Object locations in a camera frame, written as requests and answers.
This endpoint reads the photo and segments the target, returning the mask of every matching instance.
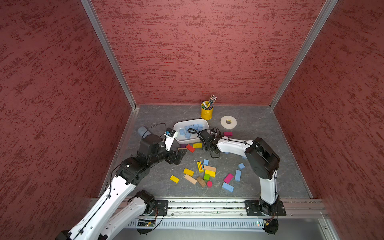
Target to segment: gray marble floor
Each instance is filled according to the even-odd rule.
[[[236,118],[237,126],[232,130],[224,129],[220,124],[223,116],[230,115]],[[151,127],[154,124],[165,122],[168,127],[179,121],[200,118],[200,106],[158,106],[144,105],[140,107],[134,130],[129,140],[125,141],[121,148],[118,163],[136,154],[140,136],[137,129],[141,126]],[[295,160],[285,142],[280,126],[269,107],[264,106],[215,106],[213,118],[208,120],[210,127],[217,127],[222,132],[233,132],[233,138],[242,140],[253,140],[256,137],[263,138],[272,149],[280,156],[280,164],[277,178],[277,189],[281,198],[309,198],[302,177],[296,167]],[[162,134],[164,126],[160,125],[151,129],[153,134]],[[176,140],[172,149],[179,147]],[[209,160],[209,165],[216,167],[216,177],[211,178],[212,188],[201,188],[197,183],[191,184],[184,179],[184,168],[195,171],[194,178],[204,173],[199,173],[197,162]],[[240,182],[232,180],[230,184],[234,187],[233,192],[222,189],[222,183],[228,173],[235,175],[237,165],[244,163]],[[169,178],[174,175],[180,179],[176,184]],[[259,178],[252,171],[248,161],[235,154],[221,154],[220,158],[211,159],[207,152],[197,149],[194,153],[187,152],[183,161],[178,165],[170,165],[161,162],[153,167],[135,189],[147,190],[157,197],[249,197],[260,196]]]

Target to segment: red wooden block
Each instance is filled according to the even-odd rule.
[[[191,145],[187,145],[186,147],[189,151],[194,152],[196,149],[194,149]]]
[[[232,132],[224,132],[224,136],[225,137],[232,137],[233,134],[232,134]]]
[[[229,183],[232,180],[232,178],[233,178],[233,175],[232,174],[228,174],[228,176],[225,177],[224,182],[225,183]]]

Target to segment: green wooden block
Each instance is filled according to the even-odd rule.
[[[209,174],[205,174],[205,175],[204,175],[204,180],[209,181],[209,177],[210,177]]]

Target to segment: pink wooden block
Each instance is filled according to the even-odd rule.
[[[225,183],[229,183],[232,180],[232,178],[233,178],[233,175],[232,174],[228,174],[228,176],[225,177],[224,182]]]

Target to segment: yellow wooden block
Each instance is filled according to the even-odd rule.
[[[193,147],[194,148],[202,148],[203,147],[203,144],[200,142],[200,143],[194,143],[193,144]]]
[[[175,183],[178,183],[179,182],[179,180],[180,179],[178,179],[177,177],[175,177],[175,176],[171,176],[171,178],[170,178],[172,181],[174,181]]]
[[[216,172],[216,168],[215,167],[211,167],[211,166],[207,166],[207,165],[204,165],[204,170],[209,170],[209,171],[212,171],[212,172]]]
[[[209,171],[209,170],[206,170],[206,171],[205,171],[205,174],[208,174],[208,175],[211,176],[211,177],[215,177],[215,176],[216,176],[216,172]]]
[[[189,170],[187,168],[184,168],[184,173],[190,175],[191,177],[193,177],[194,171],[191,171],[191,170]]]
[[[204,172],[203,164],[200,162],[197,162],[197,167],[199,168],[199,173]]]

